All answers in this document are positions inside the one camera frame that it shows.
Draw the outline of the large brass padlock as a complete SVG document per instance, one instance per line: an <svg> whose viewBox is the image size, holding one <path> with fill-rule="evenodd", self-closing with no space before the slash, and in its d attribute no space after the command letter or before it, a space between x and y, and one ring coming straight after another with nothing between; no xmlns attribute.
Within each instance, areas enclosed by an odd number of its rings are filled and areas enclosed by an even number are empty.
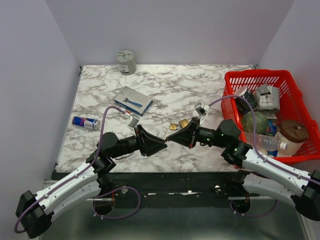
<svg viewBox="0 0 320 240"><path fill-rule="evenodd" d="M185 128L189 124L189 120L184 118L184 119L180 120L178 123L181 128Z"/></svg>

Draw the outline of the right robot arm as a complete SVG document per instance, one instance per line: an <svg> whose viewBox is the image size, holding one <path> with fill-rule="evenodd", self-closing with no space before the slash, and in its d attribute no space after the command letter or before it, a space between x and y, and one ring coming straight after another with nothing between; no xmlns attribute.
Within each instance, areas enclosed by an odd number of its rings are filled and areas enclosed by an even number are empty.
<svg viewBox="0 0 320 240"><path fill-rule="evenodd" d="M248 169L230 183L230 191L241 196L245 192L270 197L293 206L301 215L320 219L320 172L300 170L262 154L241 141L241 131L231 119L223 120L216 130L200 126L198 118L169 135L166 140L193 148L215 146L223 149L222 157L231 165Z"/></svg>

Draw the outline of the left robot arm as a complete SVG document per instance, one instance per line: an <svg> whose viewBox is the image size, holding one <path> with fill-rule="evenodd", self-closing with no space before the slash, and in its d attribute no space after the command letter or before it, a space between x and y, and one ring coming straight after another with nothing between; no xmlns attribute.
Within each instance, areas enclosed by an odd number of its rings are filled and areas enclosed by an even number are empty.
<svg viewBox="0 0 320 240"><path fill-rule="evenodd" d="M52 225L58 209L67 206L65 200L72 194L88 192L91 197L97 194L101 198L110 194L111 185L106 177L116 165L114 159L135 151L149 157L167 148L164 139L148 133L140 124L133 131L132 136L124 139L118 139L113 132L102 134L97 150L72 173L37 193L25 191L16 208L18 220L14 232L26 233L30 239L40 236Z"/></svg>

